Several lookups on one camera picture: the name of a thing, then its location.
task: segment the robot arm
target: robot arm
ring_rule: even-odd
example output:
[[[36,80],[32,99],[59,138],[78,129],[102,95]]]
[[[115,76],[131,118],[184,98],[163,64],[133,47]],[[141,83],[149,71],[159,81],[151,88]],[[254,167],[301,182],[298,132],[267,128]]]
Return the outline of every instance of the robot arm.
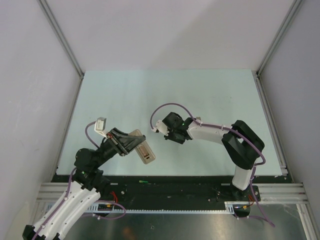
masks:
[[[265,147],[263,141],[245,122],[237,120],[232,126],[225,127],[232,128],[244,135],[260,151]],[[166,140],[179,144],[183,144],[186,140],[206,140],[224,145],[236,165],[232,185],[241,191],[247,189],[255,161],[259,155],[245,141],[240,142],[236,134],[223,128],[198,125],[190,117],[183,120],[174,112],[169,113],[163,120],[157,121],[153,130],[163,133]]]
[[[140,131],[124,133],[116,128],[105,131],[106,121],[97,120],[96,132],[105,136],[97,150],[82,148],[76,153],[76,170],[69,187],[50,211],[37,223],[27,225],[24,240],[62,240],[73,224],[91,204],[110,194],[110,182],[98,168],[114,155],[126,156],[134,149],[144,163],[154,160],[154,154]]]

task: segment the gray wall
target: gray wall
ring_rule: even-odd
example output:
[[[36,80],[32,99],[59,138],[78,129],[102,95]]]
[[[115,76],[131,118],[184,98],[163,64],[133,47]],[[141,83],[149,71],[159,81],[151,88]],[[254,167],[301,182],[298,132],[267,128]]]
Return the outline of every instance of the gray wall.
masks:
[[[288,164],[320,225],[320,1],[306,0],[262,73]]]
[[[40,183],[50,180],[80,80],[37,1],[1,1],[0,33],[3,240],[19,210],[32,210]]]

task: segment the white tabletop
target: white tabletop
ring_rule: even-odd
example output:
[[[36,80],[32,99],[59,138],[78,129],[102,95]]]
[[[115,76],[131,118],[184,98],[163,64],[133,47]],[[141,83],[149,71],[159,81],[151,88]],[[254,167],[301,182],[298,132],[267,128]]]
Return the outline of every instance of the white tabletop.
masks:
[[[169,102],[184,105],[206,123],[230,125],[236,120],[245,121],[265,143],[262,153],[266,164],[257,168],[256,175],[282,174],[249,69],[87,71],[56,173],[70,174],[79,149],[95,149],[84,130],[88,123],[105,117],[108,129],[116,127],[125,133],[140,129],[156,156],[155,161],[145,165],[135,151],[125,157],[116,155],[100,167],[106,175],[233,175],[235,165],[223,145],[204,140],[181,145],[151,131],[150,115]],[[166,106],[155,114],[153,124],[170,112],[188,117],[182,108]],[[101,143],[102,136],[93,127],[88,133]]]

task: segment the metal sheet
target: metal sheet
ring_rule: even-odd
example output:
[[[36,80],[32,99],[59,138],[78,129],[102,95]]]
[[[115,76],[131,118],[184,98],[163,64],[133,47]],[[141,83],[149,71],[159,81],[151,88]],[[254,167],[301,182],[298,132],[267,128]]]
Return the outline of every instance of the metal sheet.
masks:
[[[107,175],[125,176],[225,176],[233,175],[235,165],[222,145],[209,141],[187,141],[184,145],[165,141],[151,131],[149,120],[159,105],[176,102],[185,105],[202,121],[232,124],[245,121],[264,141],[267,162],[257,175],[281,175],[277,154],[263,112],[252,72],[249,69],[88,71],[85,73],[68,135],[63,147],[58,175],[74,168],[75,154],[81,148],[94,148],[84,134],[85,126],[98,117],[107,118],[109,129],[146,135],[156,160],[143,164],[136,153],[115,156],[101,169]],[[168,106],[154,116],[154,123],[168,113],[187,115],[177,106]],[[97,143],[101,136],[89,129]]]
[[[306,240],[296,205],[263,206],[276,225],[225,214],[127,214],[80,219],[65,240]],[[254,206],[252,215],[259,215]]]

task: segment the purple cable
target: purple cable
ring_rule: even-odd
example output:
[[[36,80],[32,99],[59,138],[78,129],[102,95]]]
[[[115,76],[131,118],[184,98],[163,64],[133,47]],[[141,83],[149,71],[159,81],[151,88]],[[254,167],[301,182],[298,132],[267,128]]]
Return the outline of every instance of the purple cable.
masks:
[[[254,191],[254,188],[253,188],[253,179],[255,177],[255,172],[256,172],[256,166],[259,166],[259,165],[263,165],[266,163],[266,158],[265,156],[262,154],[261,151],[259,151],[259,149],[249,140],[247,139],[245,136],[243,136],[241,133],[239,133],[238,131],[232,129],[232,128],[229,128],[229,127],[225,127],[223,125],[215,125],[215,124],[207,124],[207,123],[201,123],[201,122],[198,122],[196,118],[194,118],[194,116],[191,114],[191,112],[183,105],[179,104],[179,103],[175,103],[175,102],[169,102],[169,103],[165,103],[159,107],[156,108],[156,110],[154,110],[154,112],[151,114],[151,117],[150,117],[150,126],[151,126],[151,129],[154,129],[154,126],[152,125],[152,119],[155,115],[155,113],[165,107],[165,106],[168,106],[168,105],[175,105],[175,106],[179,106],[181,108],[183,108],[190,116],[190,118],[193,120],[193,122],[195,122],[195,124],[199,125],[199,126],[203,126],[203,127],[211,127],[211,128],[216,128],[216,129],[221,129],[221,130],[228,130],[234,134],[237,134],[240,138],[242,138],[245,142],[247,142],[258,154],[259,156],[262,158],[262,162],[259,162],[259,163],[255,163],[254,166],[253,166],[253,170],[252,170],[252,175],[251,175],[251,178],[250,178],[250,183],[249,183],[249,186],[250,186],[250,190],[252,192],[252,195],[253,195],[253,198],[256,202],[256,205],[258,206],[260,212],[262,213],[263,217],[261,216],[250,216],[249,218],[251,219],[262,219],[266,222],[268,222],[272,227],[275,227],[275,225],[273,224],[273,222],[267,217],[265,211],[262,209],[262,207],[260,206],[259,202],[258,202],[258,199],[255,195],[255,191]]]
[[[124,215],[126,215],[126,209],[124,206],[122,206],[121,204],[117,203],[117,202],[113,202],[113,201],[105,201],[105,200],[99,200],[99,201],[96,201],[96,203],[106,203],[106,204],[112,204],[112,205],[116,205],[120,208],[123,209],[123,214],[119,215],[119,216],[115,216],[115,217],[105,217],[105,216],[99,216],[99,215],[96,215],[94,213],[89,213],[89,214],[84,214],[81,216],[81,218],[85,218],[85,217],[96,217],[96,218],[101,218],[101,219],[104,219],[104,220],[115,220],[115,219],[119,219],[119,218],[122,218]]]
[[[62,199],[62,201],[59,203],[59,205],[55,208],[55,210],[53,210],[53,212],[47,217],[47,219],[41,224],[41,226],[39,227],[38,231],[35,232],[33,238],[31,240],[35,240],[36,237],[39,235],[40,231],[43,229],[42,226],[46,226],[46,224],[49,222],[49,220],[56,214],[56,212],[59,210],[59,208],[61,208],[62,204],[64,204],[64,202],[66,201],[65,198],[68,197],[69,192],[70,192],[70,187],[71,187],[71,181],[72,181],[72,176],[74,174],[74,172],[76,171],[76,168],[74,168],[69,176],[69,181],[68,181],[68,187],[66,188],[66,192],[64,195],[64,198]]]
[[[96,123],[96,121],[90,122],[90,123],[85,127],[84,133],[85,133],[86,137],[89,139],[89,141],[90,141],[93,145],[95,145],[96,148],[98,149],[99,146],[95,143],[95,141],[93,141],[93,140],[91,139],[91,137],[90,137],[89,134],[88,134],[88,128],[89,128],[90,126],[94,125],[95,123]]]

